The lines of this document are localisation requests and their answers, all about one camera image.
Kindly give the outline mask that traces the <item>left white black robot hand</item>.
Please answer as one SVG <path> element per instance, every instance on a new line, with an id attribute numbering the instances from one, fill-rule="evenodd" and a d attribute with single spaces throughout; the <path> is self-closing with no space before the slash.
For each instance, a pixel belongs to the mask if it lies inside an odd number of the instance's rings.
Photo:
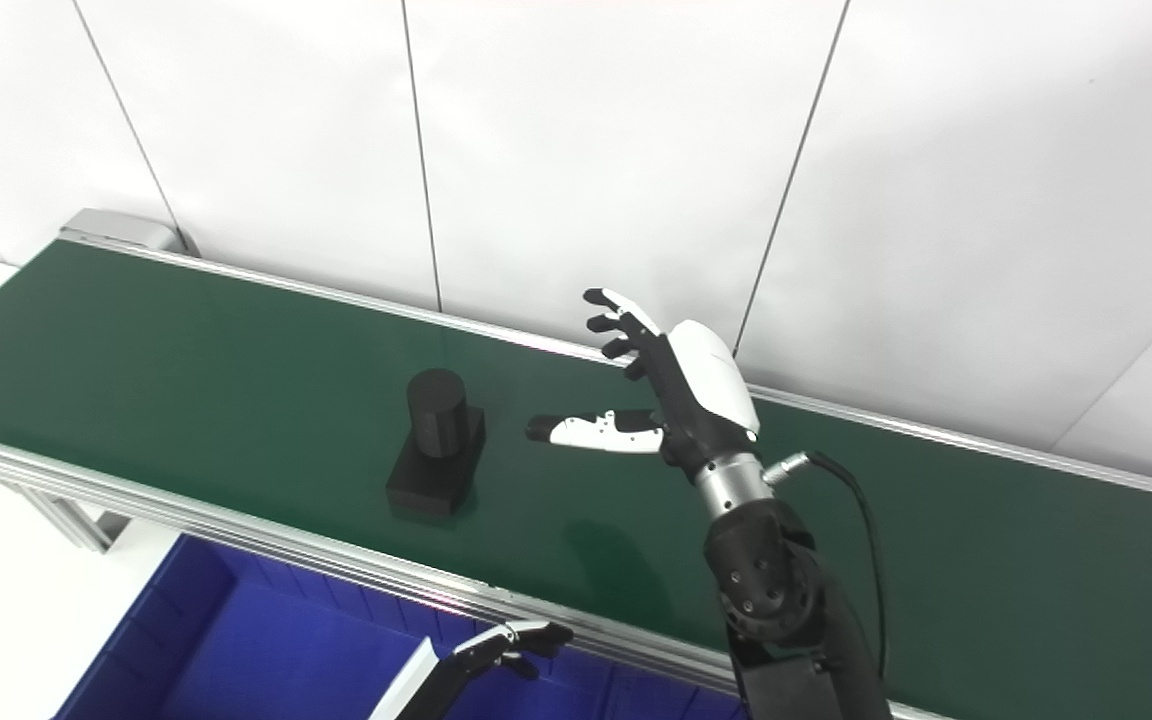
<path id="1" fill-rule="evenodd" d="M 570 626 L 515 619 L 488 626 L 484 632 L 457 644 L 448 655 L 439 655 L 433 641 L 422 639 L 369 717 L 444 719 L 473 680 L 494 667 L 505 667 L 518 679 L 535 682 L 541 674 L 532 657 L 556 659 L 573 638 Z"/>

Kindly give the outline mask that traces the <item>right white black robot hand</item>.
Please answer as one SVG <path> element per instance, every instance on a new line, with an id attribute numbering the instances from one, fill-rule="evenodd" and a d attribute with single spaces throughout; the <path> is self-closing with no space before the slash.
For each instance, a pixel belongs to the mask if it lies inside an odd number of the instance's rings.
<path id="1" fill-rule="evenodd" d="M 695 320 L 664 331 L 634 301 L 608 288 L 590 288 L 582 297 L 602 306 L 586 328 L 614 333 L 602 356 L 627 356 L 623 377 L 646 379 L 657 406 L 536 415 L 526 420 L 526 439 L 608 454 L 657 454 L 687 477 L 719 460 L 753 454 L 759 416 L 730 347 L 717 332 Z"/>

